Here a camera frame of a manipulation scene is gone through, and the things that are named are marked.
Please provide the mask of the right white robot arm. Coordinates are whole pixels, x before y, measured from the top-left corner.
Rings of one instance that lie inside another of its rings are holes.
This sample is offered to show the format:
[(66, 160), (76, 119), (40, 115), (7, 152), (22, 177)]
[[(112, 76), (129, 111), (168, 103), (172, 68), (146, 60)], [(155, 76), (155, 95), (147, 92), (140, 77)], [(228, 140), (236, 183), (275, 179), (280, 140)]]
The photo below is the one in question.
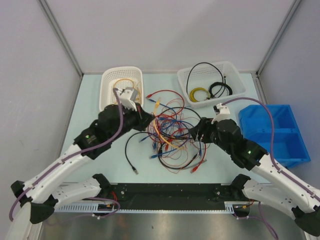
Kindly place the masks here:
[(263, 202), (288, 215), (304, 232), (319, 237), (320, 190), (274, 160), (262, 146), (244, 138), (235, 121), (203, 117), (188, 132), (195, 141), (217, 145), (238, 167), (252, 171), (275, 187), (259, 187), (256, 181), (245, 177), (244, 183), (230, 188), (235, 200), (247, 197)]

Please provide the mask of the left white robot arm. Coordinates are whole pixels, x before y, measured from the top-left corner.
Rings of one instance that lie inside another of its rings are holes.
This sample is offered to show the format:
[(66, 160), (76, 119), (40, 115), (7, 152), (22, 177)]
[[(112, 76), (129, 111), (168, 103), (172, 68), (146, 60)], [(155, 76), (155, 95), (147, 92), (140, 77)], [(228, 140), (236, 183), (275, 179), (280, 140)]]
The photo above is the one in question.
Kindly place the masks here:
[(15, 204), (30, 203), (29, 221), (38, 224), (48, 219), (56, 209), (77, 200), (105, 200), (111, 188), (103, 174), (97, 173), (84, 183), (60, 188), (65, 178), (80, 167), (91, 163), (109, 150), (112, 143), (131, 130), (144, 131), (154, 120), (140, 104), (134, 107), (108, 105), (90, 126), (78, 135), (67, 151), (41, 173), (28, 181), (16, 180), (10, 188)]

